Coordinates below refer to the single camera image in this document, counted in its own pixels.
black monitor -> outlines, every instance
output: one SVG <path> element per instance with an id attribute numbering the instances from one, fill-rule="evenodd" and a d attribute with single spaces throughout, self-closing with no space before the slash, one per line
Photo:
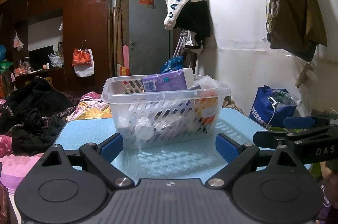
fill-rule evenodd
<path id="1" fill-rule="evenodd" d="M 53 46 L 29 51 L 29 61 L 31 67 L 37 71 L 38 69 L 42 69 L 44 64 L 49 63 L 49 67 L 51 68 L 50 60 L 48 58 L 48 55 L 51 53 L 54 54 Z"/>

translucent plastic basket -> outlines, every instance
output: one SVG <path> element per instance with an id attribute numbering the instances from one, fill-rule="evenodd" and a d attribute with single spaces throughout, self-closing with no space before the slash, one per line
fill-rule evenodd
<path id="1" fill-rule="evenodd" d="M 101 99 L 110 104 L 117 133 L 126 148 L 145 148 L 211 136 L 231 89 L 142 92 L 147 75 L 106 81 Z M 194 75 L 195 81 L 202 76 Z"/>

brown wooden wardrobe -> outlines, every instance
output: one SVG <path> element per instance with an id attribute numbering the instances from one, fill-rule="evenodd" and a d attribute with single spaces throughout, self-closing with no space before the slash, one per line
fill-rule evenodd
<path id="1" fill-rule="evenodd" d="M 109 9 L 112 0 L 9 0 L 0 5 L 3 15 L 0 25 L 0 43 L 7 48 L 7 59 L 13 61 L 28 56 L 28 25 L 53 17 L 63 16 L 64 73 L 67 92 L 81 96 L 89 91 L 102 92 L 104 83 L 113 73 L 109 42 Z M 13 48 L 15 30 L 24 48 Z M 92 49 L 94 74 L 78 77 L 72 67 L 73 51 L 82 47 Z"/>

red sticker on door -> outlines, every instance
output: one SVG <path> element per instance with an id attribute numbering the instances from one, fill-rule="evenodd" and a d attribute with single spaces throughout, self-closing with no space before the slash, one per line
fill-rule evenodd
<path id="1" fill-rule="evenodd" d="M 143 4 L 143 5 L 155 5 L 155 0 L 139 0 L 139 4 Z"/>

pink bedsheet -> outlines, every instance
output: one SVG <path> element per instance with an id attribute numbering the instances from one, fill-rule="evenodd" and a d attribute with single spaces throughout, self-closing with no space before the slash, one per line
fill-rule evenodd
<path id="1" fill-rule="evenodd" d="M 0 162 L 2 162 L 0 181 L 8 188 L 10 194 L 14 194 L 20 182 L 42 155 L 42 153 L 34 156 L 16 156 L 10 154 L 0 158 Z"/>

